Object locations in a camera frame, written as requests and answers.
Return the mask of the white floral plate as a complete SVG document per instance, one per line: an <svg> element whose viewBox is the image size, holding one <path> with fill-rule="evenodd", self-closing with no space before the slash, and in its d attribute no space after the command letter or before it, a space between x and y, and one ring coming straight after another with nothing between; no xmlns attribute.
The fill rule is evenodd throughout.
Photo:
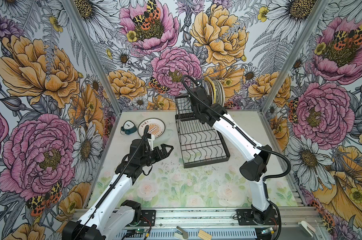
<svg viewBox="0 0 362 240"><path fill-rule="evenodd" d="M221 82L220 83L220 90L221 90L221 105L224 106L225 105L225 91L223 88L223 85Z"/></svg>

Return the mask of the orange sunburst plate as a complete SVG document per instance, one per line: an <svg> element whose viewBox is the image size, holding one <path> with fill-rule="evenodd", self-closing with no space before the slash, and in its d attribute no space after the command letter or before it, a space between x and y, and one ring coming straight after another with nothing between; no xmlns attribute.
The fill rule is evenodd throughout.
<svg viewBox="0 0 362 240"><path fill-rule="evenodd" d="M149 127L148 133L159 138L166 130L165 123L158 118L149 118L142 121L138 126L138 134L141 137L144 133L145 127Z"/></svg>

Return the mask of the yellow woven square plate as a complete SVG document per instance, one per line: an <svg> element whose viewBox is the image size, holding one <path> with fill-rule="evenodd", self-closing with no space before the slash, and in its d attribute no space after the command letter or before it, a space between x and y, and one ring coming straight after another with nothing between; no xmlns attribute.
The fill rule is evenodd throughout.
<svg viewBox="0 0 362 240"><path fill-rule="evenodd" d="M209 78L208 76L204 77L204 81L206 82L210 95L212 97L212 103L215 104L216 103L216 87L215 84L213 82L213 80L211 78Z"/></svg>

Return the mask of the black wire dish rack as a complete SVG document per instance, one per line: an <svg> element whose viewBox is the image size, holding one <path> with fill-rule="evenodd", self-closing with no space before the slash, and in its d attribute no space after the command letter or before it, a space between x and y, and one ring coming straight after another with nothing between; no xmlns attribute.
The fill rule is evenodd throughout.
<svg viewBox="0 0 362 240"><path fill-rule="evenodd" d="M177 96L176 126L185 169L227 162L228 147L221 133L194 117L189 98Z"/></svg>

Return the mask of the blue white striped plate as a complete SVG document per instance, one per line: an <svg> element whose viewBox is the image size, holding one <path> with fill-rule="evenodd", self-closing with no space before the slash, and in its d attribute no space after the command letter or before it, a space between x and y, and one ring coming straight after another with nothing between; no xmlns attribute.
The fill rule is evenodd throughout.
<svg viewBox="0 0 362 240"><path fill-rule="evenodd" d="M208 91L208 86L205 80L199 79L198 82L200 83L201 87L203 87L206 91Z"/></svg>

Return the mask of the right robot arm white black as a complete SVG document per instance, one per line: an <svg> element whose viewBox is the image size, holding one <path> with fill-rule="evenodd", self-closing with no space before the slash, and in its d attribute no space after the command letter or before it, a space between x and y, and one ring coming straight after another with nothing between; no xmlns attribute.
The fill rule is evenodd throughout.
<svg viewBox="0 0 362 240"><path fill-rule="evenodd" d="M206 123L221 133L244 157L245 163L239 171L250 184L252 219L258 224L265 223L273 210L269 202L267 186L263 180L271 147L267 145L263 150L263 146L244 132L220 104L209 105L203 87L186 88L186 90L194 116L201 123Z"/></svg>

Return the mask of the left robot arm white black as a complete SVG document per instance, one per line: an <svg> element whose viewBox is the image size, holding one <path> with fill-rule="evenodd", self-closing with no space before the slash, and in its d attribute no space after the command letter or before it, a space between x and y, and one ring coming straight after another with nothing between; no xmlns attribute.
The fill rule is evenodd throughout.
<svg viewBox="0 0 362 240"><path fill-rule="evenodd" d="M174 147L143 137L133 140L130 152L117 166L109 186L85 214L77 221L69 221L63 229L63 240L112 240L126 226L138 224L142 219L141 204L121 202L122 197L144 173L144 167L168 158Z"/></svg>

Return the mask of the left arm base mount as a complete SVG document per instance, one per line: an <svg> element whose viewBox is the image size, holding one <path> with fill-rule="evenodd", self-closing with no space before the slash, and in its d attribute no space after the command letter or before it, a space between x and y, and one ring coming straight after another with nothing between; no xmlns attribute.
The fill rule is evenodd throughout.
<svg viewBox="0 0 362 240"><path fill-rule="evenodd" d="M156 210L142 210L137 222L128 224L128 227L154 227L156 222Z"/></svg>

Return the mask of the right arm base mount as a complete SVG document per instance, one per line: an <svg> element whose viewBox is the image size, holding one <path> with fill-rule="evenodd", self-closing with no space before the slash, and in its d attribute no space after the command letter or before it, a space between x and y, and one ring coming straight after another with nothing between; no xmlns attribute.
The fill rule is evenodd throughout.
<svg viewBox="0 0 362 240"><path fill-rule="evenodd" d="M274 209L264 212L252 209L237 209L232 218L237 220L240 226L276 226L280 223L279 216Z"/></svg>

